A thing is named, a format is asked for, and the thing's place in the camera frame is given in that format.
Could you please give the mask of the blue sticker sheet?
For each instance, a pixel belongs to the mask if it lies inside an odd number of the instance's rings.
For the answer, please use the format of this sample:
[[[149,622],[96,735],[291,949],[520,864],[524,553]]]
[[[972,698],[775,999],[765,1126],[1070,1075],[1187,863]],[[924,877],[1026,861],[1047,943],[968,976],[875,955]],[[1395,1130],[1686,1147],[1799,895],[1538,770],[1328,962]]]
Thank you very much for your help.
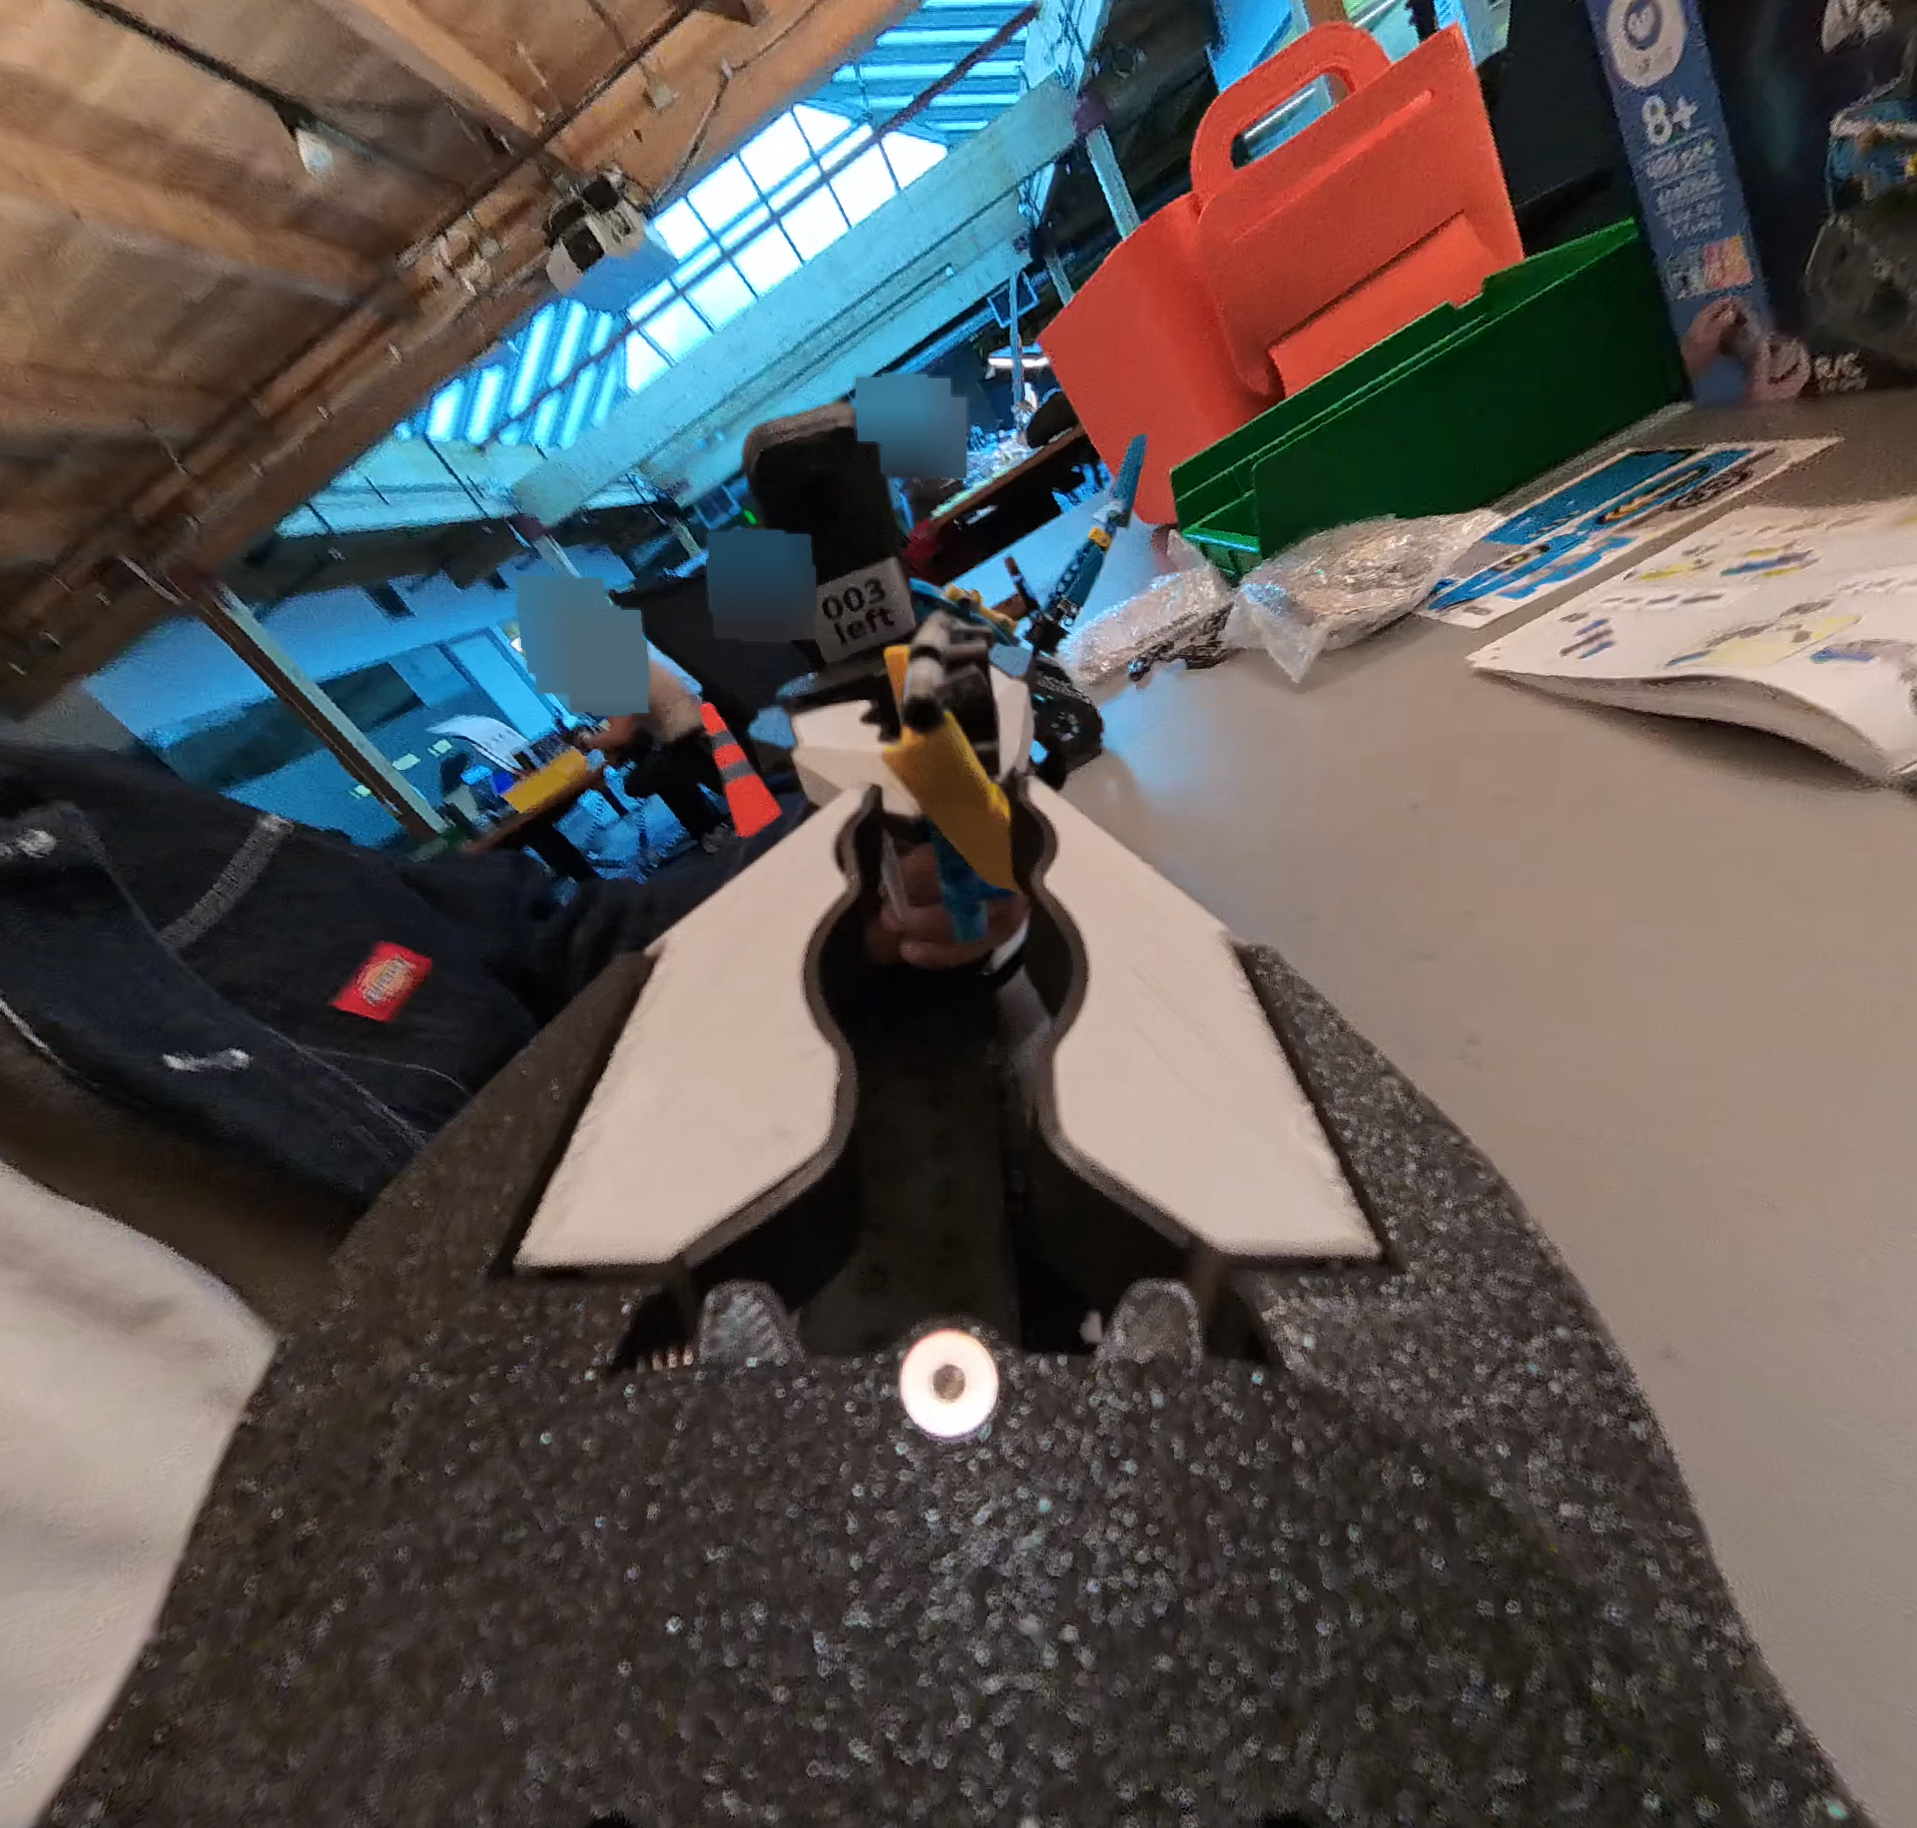
[[[1499,523],[1425,599],[1420,616],[1459,627],[1499,622],[1599,569],[1641,557],[1656,538],[1839,440],[1819,435],[1618,451]]]

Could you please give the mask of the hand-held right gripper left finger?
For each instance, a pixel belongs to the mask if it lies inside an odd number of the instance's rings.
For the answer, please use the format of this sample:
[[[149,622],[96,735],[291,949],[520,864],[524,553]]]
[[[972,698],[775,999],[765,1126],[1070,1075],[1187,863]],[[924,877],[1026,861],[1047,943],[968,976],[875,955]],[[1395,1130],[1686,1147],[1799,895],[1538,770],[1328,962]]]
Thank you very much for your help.
[[[666,931],[513,1255],[522,1273],[687,1277],[797,1205],[852,1132],[824,949],[861,895],[846,790]]]

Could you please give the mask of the orange traffic cone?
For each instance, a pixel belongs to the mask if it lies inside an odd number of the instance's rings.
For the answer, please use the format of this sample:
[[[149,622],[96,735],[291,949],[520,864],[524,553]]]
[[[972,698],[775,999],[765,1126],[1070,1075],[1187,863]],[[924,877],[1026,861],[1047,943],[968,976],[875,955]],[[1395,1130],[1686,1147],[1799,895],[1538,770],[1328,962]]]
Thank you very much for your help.
[[[712,702],[702,700],[702,725],[712,767],[722,778],[732,830],[741,839],[754,839],[780,827],[783,808],[767,786],[742,742]]]

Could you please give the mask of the person's white shirt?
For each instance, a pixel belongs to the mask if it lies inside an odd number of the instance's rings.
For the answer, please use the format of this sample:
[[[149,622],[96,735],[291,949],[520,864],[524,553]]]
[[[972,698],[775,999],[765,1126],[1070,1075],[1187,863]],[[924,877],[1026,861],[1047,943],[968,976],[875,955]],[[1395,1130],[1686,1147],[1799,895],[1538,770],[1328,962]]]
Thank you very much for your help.
[[[275,1343],[199,1265],[3,1168],[6,1825],[110,1719]]]

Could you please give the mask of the open instruction booklet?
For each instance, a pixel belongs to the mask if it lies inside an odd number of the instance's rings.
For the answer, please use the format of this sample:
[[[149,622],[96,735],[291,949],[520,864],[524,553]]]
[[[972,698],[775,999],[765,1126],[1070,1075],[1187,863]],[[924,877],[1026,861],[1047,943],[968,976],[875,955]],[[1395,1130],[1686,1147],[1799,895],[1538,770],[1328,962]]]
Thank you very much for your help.
[[[1747,504],[1471,655],[1596,706],[1734,724],[1915,784],[1915,498]]]

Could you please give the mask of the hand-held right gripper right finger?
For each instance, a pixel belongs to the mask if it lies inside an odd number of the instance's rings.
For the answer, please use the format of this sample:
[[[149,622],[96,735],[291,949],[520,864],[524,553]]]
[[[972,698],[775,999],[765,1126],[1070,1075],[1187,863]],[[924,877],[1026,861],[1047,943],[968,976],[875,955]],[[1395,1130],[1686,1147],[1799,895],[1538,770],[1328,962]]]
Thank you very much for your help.
[[[1231,928],[1042,784],[1019,788],[1016,863],[1042,1263],[1087,1296],[1380,1265],[1366,1194]]]

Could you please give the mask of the person's left hand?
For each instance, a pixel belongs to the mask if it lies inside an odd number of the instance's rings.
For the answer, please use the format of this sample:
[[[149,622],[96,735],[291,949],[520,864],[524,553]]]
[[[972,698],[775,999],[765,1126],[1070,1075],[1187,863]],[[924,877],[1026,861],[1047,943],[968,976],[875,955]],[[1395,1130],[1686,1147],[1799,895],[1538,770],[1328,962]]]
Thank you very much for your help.
[[[994,899],[987,903],[984,934],[962,940],[935,886],[924,899],[912,889],[899,886],[880,897],[874,915],[864,922],[863,949],[881,968],[998,977],[1020,955],[1030,931],[1030,912],[1028,899],[1019,895]]]

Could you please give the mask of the green plastic bin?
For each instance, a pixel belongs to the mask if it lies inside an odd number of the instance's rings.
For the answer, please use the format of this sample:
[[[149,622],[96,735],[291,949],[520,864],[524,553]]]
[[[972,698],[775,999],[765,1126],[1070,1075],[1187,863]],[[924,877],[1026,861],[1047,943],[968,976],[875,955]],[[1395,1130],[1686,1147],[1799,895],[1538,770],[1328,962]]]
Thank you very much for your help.
[[[1684,388],[1626,219],[1499,272],[1178,464],[1178,528],[1238,580],[1333,527],[1479,510]]]

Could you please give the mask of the clear bag with black links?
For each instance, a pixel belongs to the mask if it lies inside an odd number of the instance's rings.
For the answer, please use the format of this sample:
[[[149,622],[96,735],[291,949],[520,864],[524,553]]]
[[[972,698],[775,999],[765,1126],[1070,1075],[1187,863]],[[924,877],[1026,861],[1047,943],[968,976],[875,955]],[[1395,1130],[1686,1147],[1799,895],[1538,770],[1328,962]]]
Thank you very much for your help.
[[[1080,618],[1064,640],[1061,665],[1093,686],[1141,676],[1192,646],[1216,652],[1232,604],[1232,584],[1212,562],[1156,575],[1128,601]]]

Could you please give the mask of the grey desk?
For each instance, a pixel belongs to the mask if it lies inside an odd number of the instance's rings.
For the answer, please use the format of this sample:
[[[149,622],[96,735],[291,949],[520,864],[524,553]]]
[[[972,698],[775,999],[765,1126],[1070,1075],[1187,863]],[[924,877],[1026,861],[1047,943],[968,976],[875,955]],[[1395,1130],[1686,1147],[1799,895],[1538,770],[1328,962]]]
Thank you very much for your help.
[[[1479,642],[1123,682],[1070,797],[1522,1192],[1798,1710],[1913,1823],[1913,800],[1480,679]]]

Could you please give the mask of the white ceiling device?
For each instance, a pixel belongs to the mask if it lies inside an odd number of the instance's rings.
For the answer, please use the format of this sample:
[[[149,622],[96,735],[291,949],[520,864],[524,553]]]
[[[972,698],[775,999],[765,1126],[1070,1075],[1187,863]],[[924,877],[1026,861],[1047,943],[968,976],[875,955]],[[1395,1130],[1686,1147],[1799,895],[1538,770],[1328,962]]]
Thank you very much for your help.
[[[573,294],[591,272],[612,259],[636,256],[650,230],[650,216],[622,169],[609,164],[564,190],[543,213],[543,274],[560,295]]]

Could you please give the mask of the blue yellow toy brick body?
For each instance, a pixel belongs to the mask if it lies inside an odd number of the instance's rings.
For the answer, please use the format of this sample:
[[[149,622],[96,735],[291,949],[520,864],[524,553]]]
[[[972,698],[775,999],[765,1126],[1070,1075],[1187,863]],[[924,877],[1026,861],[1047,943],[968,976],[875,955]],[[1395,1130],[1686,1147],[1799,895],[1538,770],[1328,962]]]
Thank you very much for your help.
[[[984,934],[987,903],[1019,892],[1008,791],[979,759],[972,738],[947,715],[931,735],[905,731],[885,759],[927,827],[928,842],[899,857],[886,846],[881,892],[935,886],[962,940]]]

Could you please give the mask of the orange felt bag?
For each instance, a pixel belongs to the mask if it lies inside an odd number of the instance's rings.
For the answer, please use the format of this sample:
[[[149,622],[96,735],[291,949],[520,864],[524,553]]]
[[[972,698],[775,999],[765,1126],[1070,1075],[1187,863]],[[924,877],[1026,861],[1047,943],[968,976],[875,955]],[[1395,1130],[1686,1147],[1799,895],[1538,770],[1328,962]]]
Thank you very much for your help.
[[[1175,467],[1522,256],[1466,32],[1392,59],[1326,21],[1212,103],[1185,197],[1042,348],[1109,467],[1147,438],[1136,516],[1168,525]]]

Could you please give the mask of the dark blue toy kit box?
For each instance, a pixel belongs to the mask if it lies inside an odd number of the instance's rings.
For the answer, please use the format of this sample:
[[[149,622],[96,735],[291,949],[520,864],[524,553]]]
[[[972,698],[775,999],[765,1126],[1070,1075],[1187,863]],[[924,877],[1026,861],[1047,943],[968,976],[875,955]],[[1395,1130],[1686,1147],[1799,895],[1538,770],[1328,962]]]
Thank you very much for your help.
[[[1692,398],[1915,374],[1915,0],[1584,0]]]

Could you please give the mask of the person's left forearm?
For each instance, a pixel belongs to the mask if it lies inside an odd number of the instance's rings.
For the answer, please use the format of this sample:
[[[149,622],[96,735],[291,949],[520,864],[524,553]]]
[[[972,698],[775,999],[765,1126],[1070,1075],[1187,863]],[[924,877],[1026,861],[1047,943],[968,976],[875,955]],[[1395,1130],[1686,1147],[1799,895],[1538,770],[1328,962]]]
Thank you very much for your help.
[[[405,863],[400,874],[543,1022],[622,955],[650,951],[809,818],[803,798],[789,797],[763,833],[732,837],[712,854],[694,852],[641,881],[591,879],[572,892],[513,852]]]

